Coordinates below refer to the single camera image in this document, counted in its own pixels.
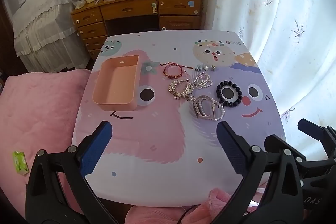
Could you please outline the smartwatch with pearl band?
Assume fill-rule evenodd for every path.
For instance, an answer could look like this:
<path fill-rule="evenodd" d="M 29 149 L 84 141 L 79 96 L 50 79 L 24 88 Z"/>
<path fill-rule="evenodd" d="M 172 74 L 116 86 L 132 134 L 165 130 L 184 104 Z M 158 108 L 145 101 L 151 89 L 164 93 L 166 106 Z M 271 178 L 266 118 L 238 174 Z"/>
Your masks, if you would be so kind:
<path fill-rule="evenodd" d="M 212 122 L 220 121 L 225 115 L 224 106 L 206 95 L 194 98 L 193 109 L 197 118 Z"/>

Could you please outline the blue flower earring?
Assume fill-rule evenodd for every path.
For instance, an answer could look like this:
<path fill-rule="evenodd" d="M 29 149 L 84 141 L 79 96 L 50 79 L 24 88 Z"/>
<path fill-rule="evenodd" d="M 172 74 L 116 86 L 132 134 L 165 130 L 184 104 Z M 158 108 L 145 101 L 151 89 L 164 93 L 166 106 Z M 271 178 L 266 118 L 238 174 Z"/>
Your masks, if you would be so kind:
<path fill-rule="evenodd" d="M 201 72 L 203 70 L 203 65 L 197 65 L 196 67 L 195 67 L 195 71 L 196 72 Z"/>

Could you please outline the green small packet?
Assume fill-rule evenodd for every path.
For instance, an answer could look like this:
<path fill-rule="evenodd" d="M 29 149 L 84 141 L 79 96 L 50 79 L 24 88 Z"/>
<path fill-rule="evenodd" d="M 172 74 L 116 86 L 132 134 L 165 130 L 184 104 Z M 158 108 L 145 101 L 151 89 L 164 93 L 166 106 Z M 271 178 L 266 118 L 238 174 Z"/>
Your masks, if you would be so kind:
<path fill-rule="evenodd" d="M 23 152 L 13 152 L 14 167 L 18 174 L 26 175 L 29 173 L 29 168 L 26 162 L 25 154 Z"/>

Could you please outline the pink plastic tray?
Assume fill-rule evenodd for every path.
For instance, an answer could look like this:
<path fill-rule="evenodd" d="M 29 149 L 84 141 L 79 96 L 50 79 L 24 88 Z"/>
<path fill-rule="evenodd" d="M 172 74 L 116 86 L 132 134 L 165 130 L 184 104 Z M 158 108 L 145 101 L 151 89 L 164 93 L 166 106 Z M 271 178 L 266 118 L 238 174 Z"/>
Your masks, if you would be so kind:
<path fill-rule="evenodd" d="M 109 58 L 101 65 L 92 100 L 104 111 L 133 111 L 141 63 L 139 55 Z"/>

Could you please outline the white floral curtain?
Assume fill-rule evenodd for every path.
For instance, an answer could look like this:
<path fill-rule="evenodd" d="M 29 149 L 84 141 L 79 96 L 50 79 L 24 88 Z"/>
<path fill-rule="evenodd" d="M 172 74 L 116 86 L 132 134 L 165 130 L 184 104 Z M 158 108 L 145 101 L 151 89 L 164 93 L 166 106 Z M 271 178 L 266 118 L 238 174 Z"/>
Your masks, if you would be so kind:
<path fill-rule="evenodd" d="M 335 126 L 335 0 L 204 0 L 202 24 L 238 34 L 266 79 L 288 143 L 309 160 L 325 159 L 297 123 Z"/>

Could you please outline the white lace covered bed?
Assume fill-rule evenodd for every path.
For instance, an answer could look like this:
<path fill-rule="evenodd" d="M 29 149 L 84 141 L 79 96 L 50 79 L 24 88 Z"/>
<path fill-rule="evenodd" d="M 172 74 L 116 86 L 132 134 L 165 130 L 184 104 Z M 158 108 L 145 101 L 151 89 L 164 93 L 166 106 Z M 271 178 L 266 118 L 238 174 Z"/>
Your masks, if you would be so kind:
<path fill-rule="evenodd" d="M 71 16 L 79 1 L 26 0 L 14 14 L 14 48 L 28 72 L 86 67 L 90 56 Z"/>

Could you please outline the wooden desk with drawers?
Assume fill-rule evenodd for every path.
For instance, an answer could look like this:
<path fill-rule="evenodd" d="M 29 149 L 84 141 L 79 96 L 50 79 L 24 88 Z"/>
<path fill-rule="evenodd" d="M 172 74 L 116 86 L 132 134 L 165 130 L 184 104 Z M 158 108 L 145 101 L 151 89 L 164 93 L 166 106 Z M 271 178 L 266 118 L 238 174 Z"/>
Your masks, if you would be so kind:
<path fill-rule="evenodd" d="M 109 36 L 201 28 L 202 0 L 95 1 L 72 12 L 78 37 L 96 60 Z"/>

